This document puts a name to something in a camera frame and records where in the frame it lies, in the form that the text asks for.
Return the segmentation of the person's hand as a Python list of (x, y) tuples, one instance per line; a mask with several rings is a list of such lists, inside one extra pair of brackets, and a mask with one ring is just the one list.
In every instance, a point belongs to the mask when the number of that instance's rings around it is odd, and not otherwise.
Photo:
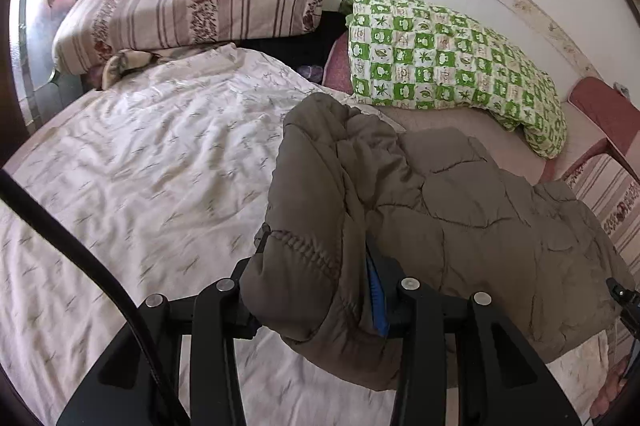
[(590, 406), (589, 416), (591, 418), (597, 418), (608, 412), (611, 404), (626, 385), (624, 374), (626, 373), (629, 359), (630, 356), (627, 354), (627, 356), (623, 357), (622, 360), (618, 361), (616, 365), (608, 371), (604, 385)]

